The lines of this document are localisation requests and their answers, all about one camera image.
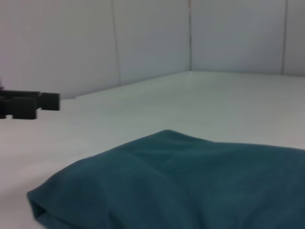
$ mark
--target white table surface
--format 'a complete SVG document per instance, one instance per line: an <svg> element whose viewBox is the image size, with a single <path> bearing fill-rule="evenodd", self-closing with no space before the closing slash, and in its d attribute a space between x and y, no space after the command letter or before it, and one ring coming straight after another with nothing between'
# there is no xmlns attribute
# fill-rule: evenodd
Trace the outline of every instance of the white table surface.
<svg viewBox="0 0 305 229"><path fill-rule="evenodd" d="M26 192L67 165L172 129L213 141L305 149L305 78L179 73L0 120L0 228L39 229Z"/></svg>

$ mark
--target white panel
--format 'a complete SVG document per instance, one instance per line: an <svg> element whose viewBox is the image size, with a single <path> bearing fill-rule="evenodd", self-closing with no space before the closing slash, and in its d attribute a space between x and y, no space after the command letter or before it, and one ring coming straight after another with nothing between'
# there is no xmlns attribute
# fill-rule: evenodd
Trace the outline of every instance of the white panel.
<svg viewBox="0 0 305 229"><path fill-rule="evenodd" d="M195 70L280 73L285 0L192 0Z"/></svg>
<svg viewBox="0 0 305 229"><path fill-rule="evenodd" d="M305 1L289 0L285 74L305 76Z"/></svg>
<svg viewBox="0 0 305 229"><path fill-rule="evenodd" d="M114 0L122 84L189 70L187 0Z"/></svg>
<svg viewBox="0 0 305 229"><path fill-rule="evenodd" d="M0 76L63 97L118 85L111 0L1 0Z"/></svg>

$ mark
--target teal cloth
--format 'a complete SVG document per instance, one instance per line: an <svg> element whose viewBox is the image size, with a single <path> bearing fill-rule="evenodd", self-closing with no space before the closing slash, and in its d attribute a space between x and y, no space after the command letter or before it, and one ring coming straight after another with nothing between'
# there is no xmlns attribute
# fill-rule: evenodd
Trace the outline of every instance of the teal cloth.
<svg viewBox="0 0 305 229"><path fill-rule="evenodd" d="M28 198L48 229L305 229L305 151L162 131L78 161Z"/></svg>

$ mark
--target green fabric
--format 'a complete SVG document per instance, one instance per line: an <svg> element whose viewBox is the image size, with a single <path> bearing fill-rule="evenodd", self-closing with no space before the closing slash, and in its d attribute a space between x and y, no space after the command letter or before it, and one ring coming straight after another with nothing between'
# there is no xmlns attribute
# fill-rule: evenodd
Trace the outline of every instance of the green fabric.
<svg viewBox="0 0 305 229"><path fill-rule="evenodd" d="M28 193L49 229L305 229L305 151L174 131L65 168Z"/></svg>

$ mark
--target black object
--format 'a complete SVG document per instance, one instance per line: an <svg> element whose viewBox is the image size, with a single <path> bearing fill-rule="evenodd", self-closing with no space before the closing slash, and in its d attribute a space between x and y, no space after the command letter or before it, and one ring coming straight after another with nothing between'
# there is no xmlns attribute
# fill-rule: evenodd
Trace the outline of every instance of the black object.
<svg viewBox="0 0 305 229"><path fill-rule="evenodd" d="M60 94L0 90L0 119L36 119L39 108L59 111Z"/></svg>

